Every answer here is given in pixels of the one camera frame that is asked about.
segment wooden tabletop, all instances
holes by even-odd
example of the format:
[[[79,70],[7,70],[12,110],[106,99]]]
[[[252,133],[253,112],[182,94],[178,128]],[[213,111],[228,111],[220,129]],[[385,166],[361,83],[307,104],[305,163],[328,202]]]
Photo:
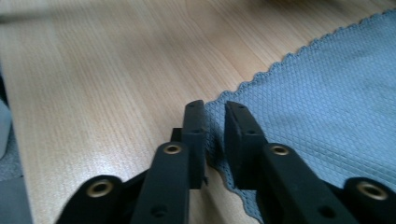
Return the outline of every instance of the wooden tabletop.
[[[184,105],[396,2],[1,0],[0,60],[35,223],[96,175],[149,168]],[[256,223],[208,170],[191,223]]]

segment blue cloth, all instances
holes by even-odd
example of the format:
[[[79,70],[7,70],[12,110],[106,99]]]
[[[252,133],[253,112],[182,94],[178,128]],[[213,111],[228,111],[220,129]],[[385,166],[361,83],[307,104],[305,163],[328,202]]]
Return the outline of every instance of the blue cloth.
[[[366,176],[396,190],[396,10],[314,40],[205,105],[210,162],[262,222],[256,192],[234,189],[224,160],[227,101],[246,105],[268,141],[294,148],[319,178],[342,187]]]

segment towel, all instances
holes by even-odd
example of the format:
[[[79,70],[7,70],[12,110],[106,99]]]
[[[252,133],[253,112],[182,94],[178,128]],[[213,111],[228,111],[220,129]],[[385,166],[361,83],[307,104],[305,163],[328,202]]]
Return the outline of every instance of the towel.
[[[339,28],[205,105],[209,162],[262,222],[224,158],[224,104],[246,105],[269,142],[294,148],[324,181],[365,176],[396,190],[396,10]]]

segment wooden table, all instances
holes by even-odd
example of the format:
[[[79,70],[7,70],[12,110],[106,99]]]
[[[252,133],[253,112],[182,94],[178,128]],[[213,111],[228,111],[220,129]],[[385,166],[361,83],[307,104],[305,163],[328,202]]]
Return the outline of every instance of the wooden table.
[[[95,175],[127,180],[184,105],[235,91],[313,38],[396,2],[2,0],[0,59],[35,223]],[[208,171],[191,223],[256,223]]]

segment light wood surface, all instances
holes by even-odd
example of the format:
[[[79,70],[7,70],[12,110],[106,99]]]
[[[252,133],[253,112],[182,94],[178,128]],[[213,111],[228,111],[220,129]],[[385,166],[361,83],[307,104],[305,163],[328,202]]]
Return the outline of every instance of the light wood surface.
[[[95,175],[127,180],[184,105],[235,91],[393,0],[1,0],[0,60],[35,223]],[[209,170],[191,223],[256,223]]]

